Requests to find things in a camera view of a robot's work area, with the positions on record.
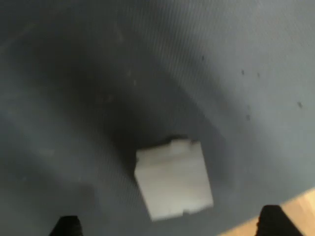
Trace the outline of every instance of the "white foam block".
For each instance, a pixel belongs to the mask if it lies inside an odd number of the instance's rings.
[[[213,205],[200,142],[174,140],[137,151],[135,177],[153,221]]]

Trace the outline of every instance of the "floor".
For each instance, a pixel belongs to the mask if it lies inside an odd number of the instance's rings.
[[[282,208],[304,235],[315,234],[315,189],[282,204]],[[253,236],[258,218],[252,219],[221,236]]]

